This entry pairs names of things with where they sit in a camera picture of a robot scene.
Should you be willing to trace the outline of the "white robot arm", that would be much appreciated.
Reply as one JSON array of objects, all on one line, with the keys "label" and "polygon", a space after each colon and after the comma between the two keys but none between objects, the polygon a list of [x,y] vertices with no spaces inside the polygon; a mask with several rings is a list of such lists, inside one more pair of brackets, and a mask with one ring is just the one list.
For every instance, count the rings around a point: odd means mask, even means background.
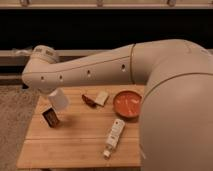
[{"label": "white robot arm", "polygon": [[68,62],[39,45],[22,80],[45,94],[65,86],[143,84],[142,171],[213,171],[213,54],[194,42],[136,43]]}]

